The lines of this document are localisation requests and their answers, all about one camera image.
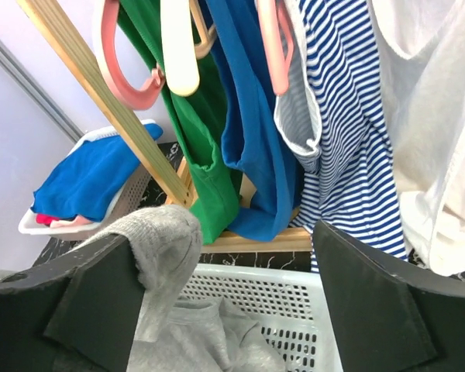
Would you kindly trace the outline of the grey tank top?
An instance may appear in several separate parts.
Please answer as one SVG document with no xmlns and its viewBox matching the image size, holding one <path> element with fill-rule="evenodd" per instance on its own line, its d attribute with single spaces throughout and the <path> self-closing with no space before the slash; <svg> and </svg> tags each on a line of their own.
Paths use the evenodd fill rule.
<svg viewBox="0 0 465 372">
<path fill-rule="evenodd" d="M 127 371 L 284 371 L 260 324 L 230 300 L 180 293 L 203 245 L 198 219 L 179 205 L 141 208 L 78 244 L 128 239 L 145 293 Z"/>
</svg>

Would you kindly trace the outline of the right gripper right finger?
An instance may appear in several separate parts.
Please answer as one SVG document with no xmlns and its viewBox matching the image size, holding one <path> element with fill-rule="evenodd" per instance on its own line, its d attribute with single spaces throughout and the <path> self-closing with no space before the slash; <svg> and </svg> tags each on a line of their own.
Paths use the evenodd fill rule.
<svg viewBox="0 0 465 372">
<path fill-rule="evenodd" d="M 312 233 L 345 371 L 465 371 L 465 281 L 319 221 Z"/>
</svg>

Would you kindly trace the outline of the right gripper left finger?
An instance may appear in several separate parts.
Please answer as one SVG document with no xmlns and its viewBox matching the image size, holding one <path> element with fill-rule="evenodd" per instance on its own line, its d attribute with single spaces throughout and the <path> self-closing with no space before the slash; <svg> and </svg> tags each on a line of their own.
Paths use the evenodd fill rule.
<svg viewBox="0 0 465 372">
<path fill-rule="evenodd" d="M 0 280 L 0 371 L 124 371 L 144 288 L 110 235 Z"/>
</svg>

